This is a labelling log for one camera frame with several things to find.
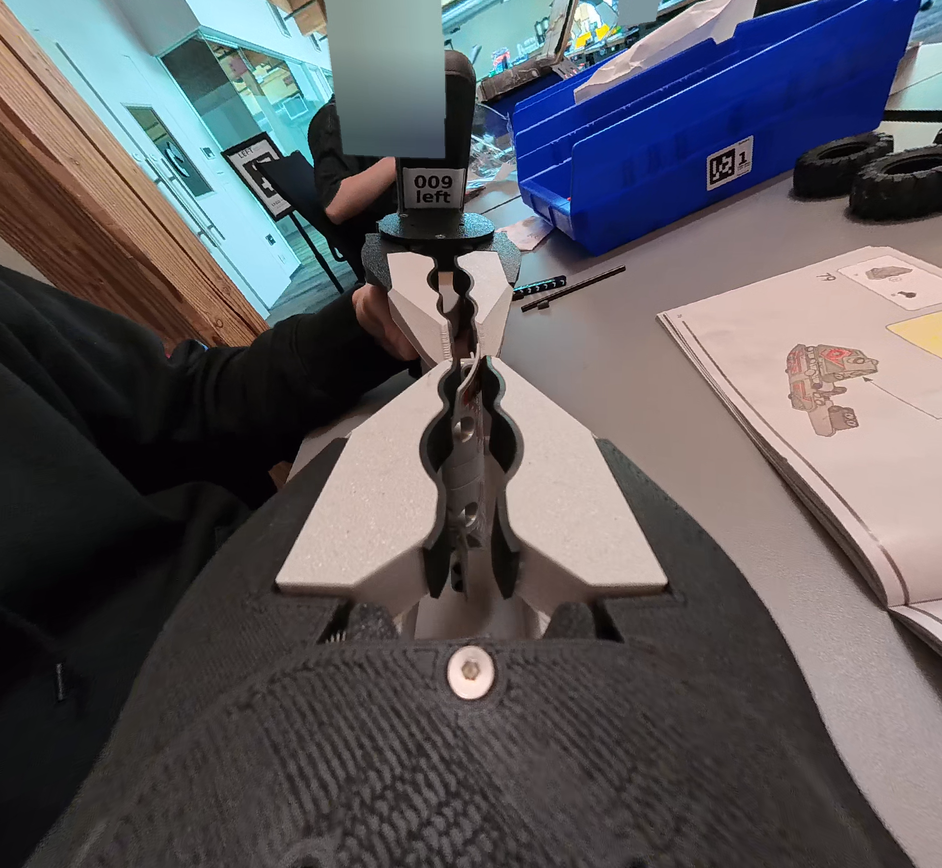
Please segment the blue bin with marker tag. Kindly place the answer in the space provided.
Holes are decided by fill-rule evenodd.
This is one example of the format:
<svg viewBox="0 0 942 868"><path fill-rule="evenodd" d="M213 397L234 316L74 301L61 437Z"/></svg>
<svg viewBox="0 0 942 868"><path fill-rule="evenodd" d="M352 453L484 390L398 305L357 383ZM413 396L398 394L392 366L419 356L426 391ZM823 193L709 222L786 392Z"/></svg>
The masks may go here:
<svg viewBox="0 0 942 868"><path fill-rule="evenodd" d="M576 105L576 78L516 109L523 202L594 255L878 127L922 0L813 0L742 22ZM749 174L706 159L755 137Z"/></svg>

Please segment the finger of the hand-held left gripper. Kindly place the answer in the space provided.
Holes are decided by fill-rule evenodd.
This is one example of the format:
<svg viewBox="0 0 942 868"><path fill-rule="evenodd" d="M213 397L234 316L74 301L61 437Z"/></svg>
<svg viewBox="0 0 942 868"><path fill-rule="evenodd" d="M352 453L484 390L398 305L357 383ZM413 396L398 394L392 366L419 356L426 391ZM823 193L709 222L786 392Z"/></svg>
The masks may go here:
<svg viewBox="0 0 942 868"><path fill-rule="evenodd" d="M441 308L438 268L431 257L390 253L388 300L398 328L430 367L452 363L451 326Z"/></svg>
<svg viewBox="0 0 942 868"><path fill-rule="evenodd" d="M469 252L458 258L458 267L470 280L465 300L476 353L498 357L512 305L512 281L497 252Z"/></svg>

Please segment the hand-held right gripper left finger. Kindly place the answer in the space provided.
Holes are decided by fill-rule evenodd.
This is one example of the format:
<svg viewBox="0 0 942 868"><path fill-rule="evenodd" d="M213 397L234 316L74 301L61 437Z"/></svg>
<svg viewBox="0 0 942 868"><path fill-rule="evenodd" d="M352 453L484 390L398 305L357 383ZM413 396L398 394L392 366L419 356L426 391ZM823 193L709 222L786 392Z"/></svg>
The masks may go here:
<svg viewBox="0 0 942 868"><path fill-rule="evenodd" d="M287 594L421 600L447 574L442 469L458 363L444 361L348 436L276 577Z"/></svg>

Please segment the long grey brick assembly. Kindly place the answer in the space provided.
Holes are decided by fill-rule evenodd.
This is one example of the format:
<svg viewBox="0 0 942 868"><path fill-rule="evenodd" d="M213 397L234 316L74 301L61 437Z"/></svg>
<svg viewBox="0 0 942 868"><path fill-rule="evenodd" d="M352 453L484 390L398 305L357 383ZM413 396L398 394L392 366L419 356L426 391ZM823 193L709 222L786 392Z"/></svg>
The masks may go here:
<svg viewBox="0 0 942 868"><path fill-rule="evenodd" d="M467 598L473 555L483 549L487 533L486 427L479 384L471 403L459 405L455 398L451 435L452 451L443 466L446 526L452 544L449 582L455 593Z"/></svg>

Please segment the brick instruction booklet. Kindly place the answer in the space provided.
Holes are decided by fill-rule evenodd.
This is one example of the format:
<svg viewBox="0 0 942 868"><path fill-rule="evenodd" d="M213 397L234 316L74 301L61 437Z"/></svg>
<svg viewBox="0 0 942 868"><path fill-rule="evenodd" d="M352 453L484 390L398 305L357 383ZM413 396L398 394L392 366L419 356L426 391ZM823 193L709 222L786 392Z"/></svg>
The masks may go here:
<svg viewBox="0 0 942 868"><path fill-rule="evenodd" d="M883 607L941 650L941 271L864 247L657 320Z"/></svg>

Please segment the black axle rod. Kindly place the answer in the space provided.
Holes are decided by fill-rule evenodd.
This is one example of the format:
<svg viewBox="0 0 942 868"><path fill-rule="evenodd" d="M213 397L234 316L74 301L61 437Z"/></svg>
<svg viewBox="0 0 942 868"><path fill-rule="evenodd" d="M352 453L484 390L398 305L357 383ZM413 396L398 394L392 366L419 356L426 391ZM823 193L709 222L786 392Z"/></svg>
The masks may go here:
<svg viewBox="0 0 942 868"><path fill-rule="evenodd" d="M627 267L626 267L625 265L621 265L621 266L618 266L618 267L614 267L614 268L612 268L612 269L608 269L608 270L606 270L606 271L604 271L604 272L601 272L601 273L595 273L594 275L592 275L592 276L590 276L590 277L588 277L588 278L583 278L582 280L580 280L580 281L578 281L578 282L574 282L572 285L566 285L566 286L565 286L564 288L562 288L562 289L557 289L557 290L555 290L555 291L548 292L547 294L542 295L541 297L539 297L539 298L536 299L535 301L533 301L533 302L528 302L526 305L524 305L524 306L521 308L521 312L528 312L528 311L536 310L536 309L535 309L536 304L538 304L538 303L539 303L542 299L544 299L545 297L552 297L553 301L552 301L551 303L553 303L553 302L559 300L559 298L562 298L562 297L564 297L564 296L566 296L566 295L570 295L570 294L572 294L572 293L574 293L574 292L581 291L581 290L583 290L583 289L587 289L587 288L589 288L589 287L591 287L591 286L593 286L593 285L596 285L596 284L598 284L598 283L600 283L600 282L602 282L602 281L605 281L605 280L609 279L610 277L614 277L615 275L619 275L620 273L623 273L623 272L626 270L626 268L627 268Z"/></svg>

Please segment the framed marker sign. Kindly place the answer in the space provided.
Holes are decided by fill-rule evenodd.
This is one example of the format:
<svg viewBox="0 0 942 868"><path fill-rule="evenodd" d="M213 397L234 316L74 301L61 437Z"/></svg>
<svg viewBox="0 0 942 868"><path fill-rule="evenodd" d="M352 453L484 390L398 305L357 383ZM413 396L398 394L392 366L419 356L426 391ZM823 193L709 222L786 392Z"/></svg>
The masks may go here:
<svg viewBox="0 0 942 868"><path fill-rule="evenodd" d="M281 196L268 175L262 170L262 165L285 157L268 133L259 132L249 139L224 148L220 155L262 205L272 221L278 222L294 210L293 205Z"/></svg>

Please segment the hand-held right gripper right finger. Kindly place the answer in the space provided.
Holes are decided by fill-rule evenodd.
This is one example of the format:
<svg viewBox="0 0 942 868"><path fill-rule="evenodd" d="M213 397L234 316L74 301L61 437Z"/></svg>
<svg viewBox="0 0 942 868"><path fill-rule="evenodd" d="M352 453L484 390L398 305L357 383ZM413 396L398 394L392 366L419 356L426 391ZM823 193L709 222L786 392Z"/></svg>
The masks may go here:
<svg viewBox="0 0 942 868"><path fill-rule="evenodd" d="M658 595L668 579L593 433L496 357L481 367L499 468L490 542L501 594Z"/></svg>

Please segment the person's black sweater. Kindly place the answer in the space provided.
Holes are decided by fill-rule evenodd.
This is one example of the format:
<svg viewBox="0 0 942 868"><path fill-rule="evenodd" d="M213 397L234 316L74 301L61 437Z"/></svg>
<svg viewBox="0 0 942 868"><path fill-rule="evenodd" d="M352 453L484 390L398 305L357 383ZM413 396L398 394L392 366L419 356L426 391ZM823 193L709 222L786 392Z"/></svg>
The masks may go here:
<svg viewBox="0 0 942 868"><path fill-rule="evenodd" d="M2 268L2 866L93 768L160 629L295 444L174 422L146 326Z"/></svg>

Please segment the white paper sheet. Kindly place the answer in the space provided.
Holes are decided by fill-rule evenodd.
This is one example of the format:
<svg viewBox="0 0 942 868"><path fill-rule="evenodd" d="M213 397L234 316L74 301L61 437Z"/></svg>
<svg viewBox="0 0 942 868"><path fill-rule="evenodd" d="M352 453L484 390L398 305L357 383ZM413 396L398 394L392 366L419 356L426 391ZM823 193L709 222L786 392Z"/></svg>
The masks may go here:
<svg viewBox="0 0 942 868"><path fill-rule="evenodd" d="M701 0L601 66L576 87L576 105L707 40L721 43L753 19L758 0Z"/></svg>

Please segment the clear plastic bag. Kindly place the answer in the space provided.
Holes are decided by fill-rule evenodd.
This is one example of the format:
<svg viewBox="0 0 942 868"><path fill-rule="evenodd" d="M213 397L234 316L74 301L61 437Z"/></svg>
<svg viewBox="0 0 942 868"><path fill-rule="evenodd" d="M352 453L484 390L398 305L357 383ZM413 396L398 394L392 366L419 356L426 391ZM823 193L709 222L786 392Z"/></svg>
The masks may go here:
<svg viewBox="0 0 942 868"><path fill-rule="evenodd" d="M509 118L477 103L470 136L466 191L506 180L515 170L516 153Z"/></svg>

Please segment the small paper packet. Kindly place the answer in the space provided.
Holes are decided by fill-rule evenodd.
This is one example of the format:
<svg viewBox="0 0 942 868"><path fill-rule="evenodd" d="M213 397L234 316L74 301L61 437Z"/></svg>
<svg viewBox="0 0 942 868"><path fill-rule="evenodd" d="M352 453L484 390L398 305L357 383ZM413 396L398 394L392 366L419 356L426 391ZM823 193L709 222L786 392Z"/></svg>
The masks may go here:
<svg viewBox="0 0 942 868"><path fill-rule="evenodd" d="M536 214L525 217L511 225L502 226L497 232L506 234L508 240L522 252L536 249L553 231L554 226Z"/></svg>

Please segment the person's left hand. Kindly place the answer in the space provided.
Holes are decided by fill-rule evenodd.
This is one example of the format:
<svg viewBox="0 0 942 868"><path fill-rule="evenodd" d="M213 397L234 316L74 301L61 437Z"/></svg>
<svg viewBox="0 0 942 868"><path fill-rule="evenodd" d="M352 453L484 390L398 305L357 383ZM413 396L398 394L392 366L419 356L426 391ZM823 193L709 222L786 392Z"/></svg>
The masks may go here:
<svg viewBox="0 0 942 868"><path fill-rule="evenodd" d="M418 360L418 351L396 324L387 291L372 284L356 288L351 297L359 325L383 347L387 354L402 362Z"/></svg>

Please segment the black folding chair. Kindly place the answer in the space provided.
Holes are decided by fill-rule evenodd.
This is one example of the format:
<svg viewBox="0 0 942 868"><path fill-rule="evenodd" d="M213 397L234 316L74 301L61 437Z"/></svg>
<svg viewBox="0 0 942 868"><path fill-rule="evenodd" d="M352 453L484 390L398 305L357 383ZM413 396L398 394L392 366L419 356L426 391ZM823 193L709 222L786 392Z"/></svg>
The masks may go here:
<svg viewBox="0 0 942 868"><path fill-rule="evenodd" d="M298 219L299 216L303 217L313 229L325 238L335 261L347 261L338 243L335 225L330 222L317 199L312 164L300 151L295 151L287 157L276 158L270 154L262 155L253 163L253 167L254 171L260 176L262 185L270 189L271 195L273 197L278 196L288 203L289 211L281 216L289 216L322 271L331 280L337 291L343 292L344 288L333 269L328 265L323 254L315 246L314 241Z"/></svg>

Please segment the black white marker tag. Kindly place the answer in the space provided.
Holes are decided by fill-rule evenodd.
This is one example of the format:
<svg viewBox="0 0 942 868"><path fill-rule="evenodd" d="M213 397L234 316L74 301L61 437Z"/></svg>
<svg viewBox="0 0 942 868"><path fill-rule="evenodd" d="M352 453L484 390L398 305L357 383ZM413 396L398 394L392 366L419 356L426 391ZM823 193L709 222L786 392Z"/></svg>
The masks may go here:
<svg viewBox="0 0 942 868"><path fill-rule="evenodd" d="M706 189L715 191L749 174L753 167L755 137L750 135L735 144L713 152L706 158Z"/></svg>

